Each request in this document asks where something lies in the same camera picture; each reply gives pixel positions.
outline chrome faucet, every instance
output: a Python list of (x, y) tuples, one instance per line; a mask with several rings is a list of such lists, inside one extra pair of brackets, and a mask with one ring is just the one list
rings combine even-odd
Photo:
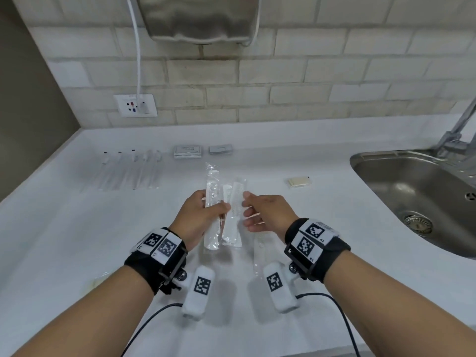
[(461, 162), (468, 161), (473, 159), (473, 156), (476, 156), (476, 134), (469, 143), (461, 141), (461, 132), (475, 113), (476, 97), (455, 124), (453, 129), (447, 131), (438, 144), (433, 147), (435, 156), (447, 157), (449, 153), (464, 155), (464, 159), (461, 160)]

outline black cable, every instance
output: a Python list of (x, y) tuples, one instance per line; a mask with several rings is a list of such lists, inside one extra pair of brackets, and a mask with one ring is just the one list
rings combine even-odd
[(144, 327), (146, 327), (146, 325), (152, 320), (152, 318), (154, 318), (156, 315), (158, 315), (160, 312), (162, 312), (164, 309), (167, 309), (169, 307), (182, 307), (183, 306), (183, 303), (172, 303), (172, 304), (169, 304), (168, 306), (165, 306), (161, 309), (159, 309), (157, 312), (155, 312), (153, 315), (151, 315), (151, 317), (146, 321), (146, 323), (144, 323), (142, 325), (141, 328), (139, 328), (139, 330), (136, 332), (136, 334), (134, 335), (134, 337), (132, 337), (132, 339), (129, 341), (129, 343), (127, 344), (126, 348), (124, 348), (124, 352), (122, 352), (122, 355), (120, 355), (120, 357), (123, 357), (127, 350), (129, 349), (130, 345), (132, 344), (132, 342), (134, 342), (134, 339), (136, 339), (136, 337), (139, 335), (140, 332), (142, 332), (142, 330), (144, 329)]
[(352, 334), (352, 330), (350, 329), (350, 324), (347, 320), (346, 315), (344, 314), (344, 311), (342, 311), (342, 308), (337, 303), (337, 301), (335, 299), (333, 299), (330, 295), (325, 294), (325, 293), (304, 293), (304, 294), (297, 295), (296, 298), (300, 299), (300, 298), (305, 297), (305, 296), (324, 296), (324, 297), (329, 298), (332, 302), (334, 302), (336, 304), (337, 308), (339, 308), (339, 311), (342, 314), (342, 317), (344, 318), (344, 322), (346, 323), (346, 327), (347, 327), (347, 330), (349, 332), (349, 336), (350, 336), (350, 339), (352, 341), (352, 345), (354, 346), (354, 350), (356, 352), (356, 355), (357, 355), (357, 357), (360, 357), (360, 353), (359, 353), (358, 348), (357, 348), (356, 340), (354, 339), (354, 335)]

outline stainless steel sink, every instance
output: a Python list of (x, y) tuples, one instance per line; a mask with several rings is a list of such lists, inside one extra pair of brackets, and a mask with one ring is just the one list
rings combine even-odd
[(438, 159), (413, 151), (363, 153), (350, 164), (415, 234), (476, 259), (476, 187)]

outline hand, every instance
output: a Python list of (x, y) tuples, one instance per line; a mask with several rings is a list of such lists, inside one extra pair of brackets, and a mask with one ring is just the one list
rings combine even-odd
[(299, 219), (294, 210), (281, 195), (262, 195), (255, 196), (250, 192), (244, 192), (244, 207), (250, 207), (245, 210), (245, 217), (253, 216), (243, 221), (243, 225), (250, 232), (275, 232), (279, 239), (284, 242), (284, 237), (288, 228)]
[(194, 192), (182, 205), (174, 222), (169, 227), (184, 241), (189, 252), (199, 244), (202, 235), (212, 222), (230, 210), (228, 203), (218, 203), (205, 208), (205, 201), (202, 201), (204, 197), (204, 190)]

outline white outlet plate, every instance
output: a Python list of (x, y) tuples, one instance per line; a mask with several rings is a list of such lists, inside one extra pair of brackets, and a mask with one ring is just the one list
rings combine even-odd
[(140, 96), (147, 105), (146, 114), (139, 113), (135, 94), (114, 95), (119, 113), (123, 118), (153, 118), (158, 116), (154, 96), (152, 94), (141, 94)]

